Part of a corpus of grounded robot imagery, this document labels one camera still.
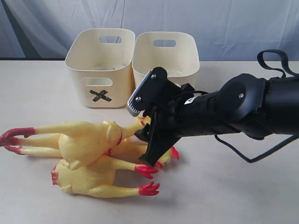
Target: table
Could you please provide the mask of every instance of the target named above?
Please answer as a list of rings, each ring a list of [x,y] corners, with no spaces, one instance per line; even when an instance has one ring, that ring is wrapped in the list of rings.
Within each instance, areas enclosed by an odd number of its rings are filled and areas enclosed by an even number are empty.
[[[214,91],[233,76],[280,75],[257,62],[201,62],[197,89]],[[299,71],[299,63],[291,62]],[[125,108],[91,109],[78,101],[63,61],[0,61],[0,133],[15,127],[63,121],[134,121]],[[248,157],[286,136],[255,141],[224,135]],[[50,172],[58,158],[16,155],[0,149],[0,223],[299,223],[299,141],[258,163],[248,164],[213,136],[183,138],[180,160],[155,174],[156,196],[99,199],[68,195],[53,186]],[[139,186],[149,180],[117,172],[117,184]]]

